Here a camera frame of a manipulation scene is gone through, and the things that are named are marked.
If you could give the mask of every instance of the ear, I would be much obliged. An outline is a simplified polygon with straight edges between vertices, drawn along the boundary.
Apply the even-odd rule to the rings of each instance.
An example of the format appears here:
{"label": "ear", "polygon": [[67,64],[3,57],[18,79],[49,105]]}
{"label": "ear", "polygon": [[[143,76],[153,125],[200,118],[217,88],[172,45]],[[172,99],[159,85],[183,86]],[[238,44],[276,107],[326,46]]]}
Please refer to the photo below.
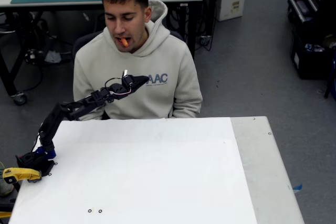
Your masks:
{"label": "ear", "polygon": [[145,8],[144,11],[145,22],[148,23],[152,18],[152,8],[150,6]]}

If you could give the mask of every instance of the mouth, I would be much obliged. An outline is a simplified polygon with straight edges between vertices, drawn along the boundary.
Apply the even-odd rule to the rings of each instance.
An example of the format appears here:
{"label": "mouth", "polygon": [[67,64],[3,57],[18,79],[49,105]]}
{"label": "mouth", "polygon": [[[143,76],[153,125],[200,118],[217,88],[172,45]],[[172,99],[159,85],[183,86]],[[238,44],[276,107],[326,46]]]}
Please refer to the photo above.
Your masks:
{"label": "mouth", "polygon": [[120,45],[122,45],[123,47],[128,47],[132,38],[131,37],[122,37],[122,38],[116,37]]}

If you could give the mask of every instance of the hoodie hood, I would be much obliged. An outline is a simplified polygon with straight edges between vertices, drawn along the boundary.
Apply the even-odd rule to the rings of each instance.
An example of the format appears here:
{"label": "hoodie hood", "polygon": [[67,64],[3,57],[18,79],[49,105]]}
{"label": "hoodie hood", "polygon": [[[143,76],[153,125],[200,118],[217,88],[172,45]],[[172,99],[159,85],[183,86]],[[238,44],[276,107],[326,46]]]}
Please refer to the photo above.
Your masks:
{"label": "hoodie hood", "polygon": [[104,28],[104,38],[118,54],[123,56],[145,57],[152,53],[169,36],[170,31],[162,25],[162,20],[167,15],[167,6],[160,0],[149,0],[149,6],[152,8],[152,18],[148,23],[145,23],[146,30],[149,34],[148,39],[141,48],[132,54],[119,51],[111,38],[109,30],[107,27]]}

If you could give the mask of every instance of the robotic arm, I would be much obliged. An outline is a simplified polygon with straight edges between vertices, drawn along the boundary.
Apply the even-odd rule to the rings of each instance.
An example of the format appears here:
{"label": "robotic arm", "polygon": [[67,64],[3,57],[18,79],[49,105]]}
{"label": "robotic arm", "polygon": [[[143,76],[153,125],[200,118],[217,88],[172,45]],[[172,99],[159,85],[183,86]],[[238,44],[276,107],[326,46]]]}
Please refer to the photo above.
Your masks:
{"label": "robotic arm", "polygon": [[[106,87],[106,84],[112,79],[121,79],[121,84],[114,83]],[[41,147],[34,152],[33,148],[31,152],[22,157],[16,156],[18,166],[40,171],[42,176],[48,175],[55,164],[52,159],[56,157],[52,139],[63,118],[67,118],[70,121],[77,120],[92,110],[103,106],[105,102],[111,103],[115,99],[120,100],[127,97],[148,81],[147,76],[134,77],[127,75],[127,70],[124,71],[122,78],[112,79],[108,80],[105,83],[105,87],[101,88],[100,91],[97,90],[80,101],[57,103],[38,130],[36,141],[39,137]]]}

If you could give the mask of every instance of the beige hoodie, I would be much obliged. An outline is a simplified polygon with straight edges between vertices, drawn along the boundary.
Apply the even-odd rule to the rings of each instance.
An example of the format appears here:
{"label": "beige hoodie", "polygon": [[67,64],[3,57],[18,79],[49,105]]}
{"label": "beige hoodie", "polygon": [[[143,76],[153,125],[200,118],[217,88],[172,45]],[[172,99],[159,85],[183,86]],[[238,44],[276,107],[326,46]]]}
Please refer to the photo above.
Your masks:
{"label": "beige hoodie", "polygon": [[108,79],[121,77],[125,69],[133,76],[148,76],[149,81],[134,94],[107,103],[81,120],[101,119],[104,111],[112,119],[193,118],[199,114],[202,95],[190,51],[162,25],[166,5],[159,0],[149,0],[149,5],[152,19],[145,24],[149,37],[133,54],[120,52],[107,28],[77,52],[73,97],[83,99],[104,87]]}

